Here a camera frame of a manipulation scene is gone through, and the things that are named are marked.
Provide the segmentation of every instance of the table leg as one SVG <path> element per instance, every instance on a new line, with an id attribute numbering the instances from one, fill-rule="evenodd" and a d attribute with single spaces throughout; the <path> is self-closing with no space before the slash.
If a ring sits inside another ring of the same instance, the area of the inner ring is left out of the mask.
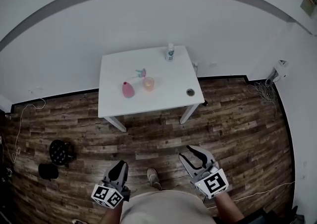
<path id="1" fill-rule="evenodd" d="M 199 104 L 188 106 L 179 123 L 184 124 L 187 121 L 187 119 L 191 116 L 191 114 L 195 111 L 195 109 L 198 107 L 198 105 Z"/>
<path id="2" fill-rule="evenodd" d="M 125 128 L 123 124 L 120 123 L 118 119 L 115 118 L 114 116 L 105 116 L 104 119 L 107 120 L 109 123 L 111 123 L 113 126 L 117 127 L 120 131 L 123 131 L 123 132 L 127 131 L 127 128 Z"/>

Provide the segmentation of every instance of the white cable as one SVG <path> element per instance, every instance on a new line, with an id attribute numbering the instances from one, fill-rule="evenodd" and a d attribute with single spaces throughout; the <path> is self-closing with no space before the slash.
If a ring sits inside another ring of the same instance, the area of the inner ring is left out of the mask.
<path id="1" fill-rule="evenodd" d="M 294 182 L 287 182 L 287 183 L 278 185 L 278 186 L 274 187 L 272 190 L 274 190 L 274 189 L 276 189 L 276 188 L 278 188 L 278 187 L 284 186 L 284 185 L 286 185 L 286 184 L 292 184 L 292 183 L 294 183 Z M 268 193 L 268 192 L 271 192 L 272 190 L 267 190 L 267 191 L 264 191 L 264 192 L 257 192 L 257 193 L 254 193 L 253 195 L 250 195 L 250 196 L 246 196 L 246 197 L 243 197 L 243 198 L 239 198 L 239 199 L 233 200 L 233 202 L 237 202 L 237 201 L 242 200 L 242 199 L 245 199 L 245 198 L 253 197 L 253 196 L 257 195 L 257 194 Z"/>
<path id="2" fill-rule="evenodd" d="M 42 108 L 44 108 L 45 105 L 46 105 L 46 101 L 45 101 L 44 99 L 42 99 L 42 98 L 40 98 L 40 99 L 44 101 L 44 105 L 43 105 L 42 107 L 38 108 L 38 107 L 34 106 L 33 104 L 28 104 L 28 105 L 25 106 L 24 109 L 22 110 L 22 113 L 21 113 L 21 116 L 20 116 L 19 132 L 18 132 L 18 135 L 16 136 L 16 139 L 15 139 L 15 149 L 16 149 L 16 153 L 12 153 L 12 158 L 13 158 L 13 160 L 11 159 L 11 155 L 10 155 L 10 151 L 9 151 L 8 145 L 7 145 L 7 143 L 5 142 L 4 135 L 3 135 L 3 133 L 2 133 L 2 135 L 3 135 L 3 141 L 4 141 L 5 145 L 6 145 L 6 148 L 7 148 L 7 150 L 8 150 L 9 157 L 10 157 L 10 160 L 11 160 L 12 163 L 15 163 L 16 158 L 17 158 L 18 155 L 21 153 L 21 148 L 20 148 L 20 147 L 17 147 L 17 142 L 18 142 L 18 137 L 19 137 L 19 135 L 20 135 L 20 131 L 21 131 L 21 123 L 22 123 L 23 112 L 24 112 L 24 110 L 25 110 L 28 106 L 33 106 L 33 107 L 34 107 L 35 109 L 37 109 L 37 110 L 41 110 Z"/>

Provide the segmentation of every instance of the pink bottle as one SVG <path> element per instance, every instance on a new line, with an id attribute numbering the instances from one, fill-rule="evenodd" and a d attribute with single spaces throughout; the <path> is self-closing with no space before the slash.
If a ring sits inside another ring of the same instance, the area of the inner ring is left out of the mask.
<path id="1" fill-rule="evenodd" d="M 130 83 L 124 82 L 122 85 L 122 93 L 125 98 L 131 98 L 134 96 L 134 89 Z"/>

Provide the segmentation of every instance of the black bag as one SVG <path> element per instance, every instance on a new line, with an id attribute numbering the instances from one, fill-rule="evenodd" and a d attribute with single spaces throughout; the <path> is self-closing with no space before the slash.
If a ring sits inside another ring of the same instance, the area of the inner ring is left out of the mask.
<path id="1" fill-rule="evenodd" d="M 41 178 L 50 181 L 51 179 L 58 178 L 58 169 L 53 164 L 40 164 L 39 175 Z"/>
<path id="2" fill-rule="evenodd" d="M 0 207 L 5 206 L 10 196 L 10 189 L 8 185 L 8 180 L 12 176 L 12 171 L 10 168 L 6 167 L 4 164 L 0 165 Z"/>

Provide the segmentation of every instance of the black baseboard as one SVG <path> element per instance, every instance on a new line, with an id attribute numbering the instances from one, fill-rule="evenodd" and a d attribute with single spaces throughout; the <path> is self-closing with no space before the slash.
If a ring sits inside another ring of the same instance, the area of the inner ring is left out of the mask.
<path id="1" fill-rule="evenodd" d="M 254 85 L 254 83 L 260 83 L 260 82 L 265 82 L 266 79 L 258 79 L 258 80 L 246 80 L 246 83 L 249 85 Z"/>
<path id="2" fill-rule="evenodd" d="M 291 130 L 289 128 L 289 124 L 288 124 L 287 116 L 286 116 L 285 109 L 283 106 L 283 102 L 279 96 L 276 85 L 273 84 L 273 87 L 274 87 L 274 90 L 276 92 L 277 101 L 278 101 L 279 107 L 280 107 L 282 115 L 283 115 L 283 120 L 284 120 L 284 124 L 285 124 L 285 128 L 286 128 L 286 132 L 287 132 L 289 151 L 290 151 L 291 158 L 292 158 L 292 161 L 291 161 L 292 162 L 292 182 L 294 182 L 295 181 L 295 157 L 294 157 L 294 148 L 293 148 L 293 140 L 292 140 Z M 293 198 L 292 198 L 292 202 L 293 202 L 294 201 L 294 194 L 295 194 L 295 183 L 292 183 L 292 191 L 293 191 Z"/>
<path id="3" fill-rule="evenodd" d="M 248 77 L 246 75 L 199 77 L 198 80 L 233 79 L 233 78 L 244 78 L 246 82 L 249 82 Z"/>
<path id="4" fill-rule="evenodd" d="M 40 101 L 43 101 L 43 100 L 46 101 L 46 100 L 50 100 L 50 99 L 66 97 L 66 96 L 72 96 L 72 95 L 93 93 L 93 92 L 97 92 L 97 91 L 99 91 L 99 88 L 90 89 L 90 90 L 84 90 L 84 91 L 78 91 L 78 92 L 72 92 L 72 93 L 67 93 L 67 94 L 62 94 L 62 95 L 54 95 L 54 96 L 44 97 L 44 98 L 41 98 L 41 99 L 34 99 L 34 100 L 26 101 L 26 102 L 12 104 L 10 113 L 13 113 L 14 112 L 14 107 L 18 106 L 18 105 L 29 104 L 29 103 L 34 103 L 34 102 L 40 102 Z"/>

